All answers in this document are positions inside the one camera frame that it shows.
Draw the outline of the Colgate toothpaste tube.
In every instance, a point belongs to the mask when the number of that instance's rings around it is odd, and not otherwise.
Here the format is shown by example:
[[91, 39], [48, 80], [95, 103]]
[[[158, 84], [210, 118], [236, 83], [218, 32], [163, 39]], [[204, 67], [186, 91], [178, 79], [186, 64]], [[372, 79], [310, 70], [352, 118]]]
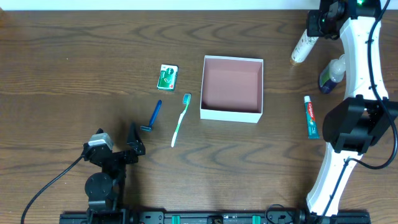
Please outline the Colgate toothpaste tube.
[[304, 96], [305, 114], [307, 120], [307, 130], [309, 139], [319, 139], [319, 133], [317, 128], [317, 122], [315, 121], [315, 114], [313, 111], [313, 105], [310, 97]]

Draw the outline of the clear hand sanitizer pump bottle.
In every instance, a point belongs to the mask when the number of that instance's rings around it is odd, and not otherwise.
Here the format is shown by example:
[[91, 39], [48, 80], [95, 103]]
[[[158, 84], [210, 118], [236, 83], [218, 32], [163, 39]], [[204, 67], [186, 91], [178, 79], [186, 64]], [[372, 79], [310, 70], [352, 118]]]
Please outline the clear hand sanitizer pump bottle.
[[339, 84], [346, 72], [345, 54], [333, 59], [318, 77], [318, 87], [323, 94], [329, 94]]

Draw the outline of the white lotion tube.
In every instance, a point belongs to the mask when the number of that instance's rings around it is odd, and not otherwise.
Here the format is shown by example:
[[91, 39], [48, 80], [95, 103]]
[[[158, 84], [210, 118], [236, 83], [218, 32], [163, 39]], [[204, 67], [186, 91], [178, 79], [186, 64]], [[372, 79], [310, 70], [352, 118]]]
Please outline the white lotion tube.
[[297, 42], [292, 55], [290, 57], [290, 62], [292, 65], [300, 65], [308, 57], [309, 53], [315, 46], [318, 37], [309, 37], [307, 35], [307, 30], [303, 32], [300, 40]]

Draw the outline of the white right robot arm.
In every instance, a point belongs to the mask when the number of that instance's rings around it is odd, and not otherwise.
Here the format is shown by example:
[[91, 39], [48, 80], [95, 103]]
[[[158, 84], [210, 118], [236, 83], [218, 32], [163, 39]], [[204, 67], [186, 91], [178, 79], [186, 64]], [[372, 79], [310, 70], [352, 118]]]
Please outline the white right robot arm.
[[397, 155], [395, 144], [385, 163], [372, 166], [361, 161], [388, 129], [397, 137], [397, 102], [389, 99], [384, 86], [379, 53], [386, 9], [380, 1], [321, 0], [320, 7], [308, 13], [307, 35], [341, 39], [346, 60], [344, 100], [325, 116], [326, 153], [306, 199], [308, 213], [317, 223], [340, 217], [340, 197], [355, 165], [384, 169]]

